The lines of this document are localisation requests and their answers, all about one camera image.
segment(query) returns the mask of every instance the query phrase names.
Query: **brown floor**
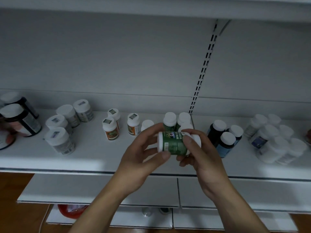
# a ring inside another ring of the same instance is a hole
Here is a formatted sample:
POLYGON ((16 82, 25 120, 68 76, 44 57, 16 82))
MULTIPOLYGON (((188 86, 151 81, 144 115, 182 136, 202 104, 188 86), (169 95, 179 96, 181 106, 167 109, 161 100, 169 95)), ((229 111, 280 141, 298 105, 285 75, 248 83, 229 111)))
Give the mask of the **brown floor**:
MULTIPOLYGON (((38 233, 40 223, 47 210, 47 204, 17 204, 16 200, 33 174, 0 173, 0 232, 38 233)), ((311 232, 311 215, 292 215, 300 233, 311 232)), ((42 233, 66 233, 70 226, 44 224, 42 233)), ((110 228, 110 233, 195 233, 195 230, 144 230, 110 228)))

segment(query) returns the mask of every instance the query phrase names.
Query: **person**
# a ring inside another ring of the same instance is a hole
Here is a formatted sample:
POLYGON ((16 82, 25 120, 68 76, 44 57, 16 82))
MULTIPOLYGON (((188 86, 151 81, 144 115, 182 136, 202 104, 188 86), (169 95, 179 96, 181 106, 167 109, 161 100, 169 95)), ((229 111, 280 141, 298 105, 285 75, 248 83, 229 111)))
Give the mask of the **person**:
MULTIPOLYGON (((69 233, 105 233, 121 202, 138 190, 146 178, 171 156, 167 151, 157 153, 157 148, 146 149, 157 142, 154 135, 163 131, 162 123, 142 131, 126 149, 119 167, 111 180, 73 224, 69 233), (148 156, 156 154, 143 162, 148 156)), ((221 158, 205 133, 183 130, 197 134, 202 147, 189 136, 183 137, 183 143, 191 152, 189 156, 177 156, 180 166, 192 165, 204 194, 218 209, 221 221, 227 233, 266 233, 269 232, 259 217, 250 208, 242 196, 231 184, 221 158)))

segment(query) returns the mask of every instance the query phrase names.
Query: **person's right hand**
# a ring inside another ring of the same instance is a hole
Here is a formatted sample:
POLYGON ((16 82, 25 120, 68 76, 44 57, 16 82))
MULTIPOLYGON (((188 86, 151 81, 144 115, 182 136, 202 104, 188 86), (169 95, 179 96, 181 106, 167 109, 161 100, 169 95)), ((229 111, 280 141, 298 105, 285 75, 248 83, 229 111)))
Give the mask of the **person's right hand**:
POLYGON ((196 170, 199 183, 204 194, 211 200, 233 186, 227 176, 222 160, 204 132, 194 129, 184 129, 183 132, 197 134, 201 139, 201 147, 189 136, 183 136, 184 145, 190 151, 189 156, 177 156, 180 166, 190 164, 196 170))

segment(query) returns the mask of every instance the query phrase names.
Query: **person's left hand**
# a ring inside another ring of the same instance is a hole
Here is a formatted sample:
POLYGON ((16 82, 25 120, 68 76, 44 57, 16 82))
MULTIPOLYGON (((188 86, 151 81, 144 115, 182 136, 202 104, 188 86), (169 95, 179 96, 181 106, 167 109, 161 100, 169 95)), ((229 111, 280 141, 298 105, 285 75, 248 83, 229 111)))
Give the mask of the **person's left hand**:
POLYGON ((148 156, 158 152, 157 148, 147 150, 146 148, 157 142, 157 137, 154 135, 161 131, 164 131, 163 123, 147 128, 126 149, 119 167, 110 181, 122 192, 124 198, 138 190, 150 173, 169 160, 171 154, 164 151, 143 162, 148 156))

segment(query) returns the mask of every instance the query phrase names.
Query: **wooden floor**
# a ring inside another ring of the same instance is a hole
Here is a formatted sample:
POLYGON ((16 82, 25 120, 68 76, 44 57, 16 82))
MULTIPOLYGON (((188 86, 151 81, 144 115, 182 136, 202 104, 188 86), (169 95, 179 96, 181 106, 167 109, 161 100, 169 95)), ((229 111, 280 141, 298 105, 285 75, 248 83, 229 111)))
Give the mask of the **wooden floor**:
MULTIPOLYGON (((33 174, 0 173, 0 232, 38 233, 40 223, 47 210, 47 204, 17 204, 16 200, 33 174)), ((311 232, 311 215, 292 215, 300 233, 311 232)), ((66 233, 70 226, 44 224, 42 233, 66 233)), ((109 233, 195 233, 195 230, 144 230, 110 228, 109 233)))

